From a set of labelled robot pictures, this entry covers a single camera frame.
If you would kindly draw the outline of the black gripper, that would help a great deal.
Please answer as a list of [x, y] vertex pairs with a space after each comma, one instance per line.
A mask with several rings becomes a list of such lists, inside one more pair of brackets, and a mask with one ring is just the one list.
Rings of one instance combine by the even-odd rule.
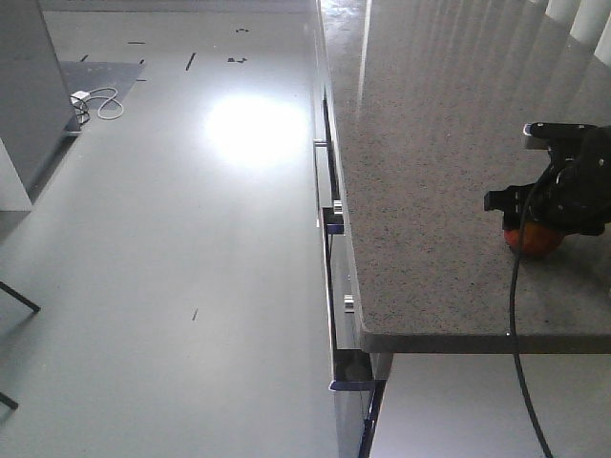
[[484, 209], [502, 212], [506, 230], [528, 220], [565, 235], [601, 235], [610, 222], [610, 128], [533, 122], [523, 134], [549, 165], [534, 183], [488, 192]]

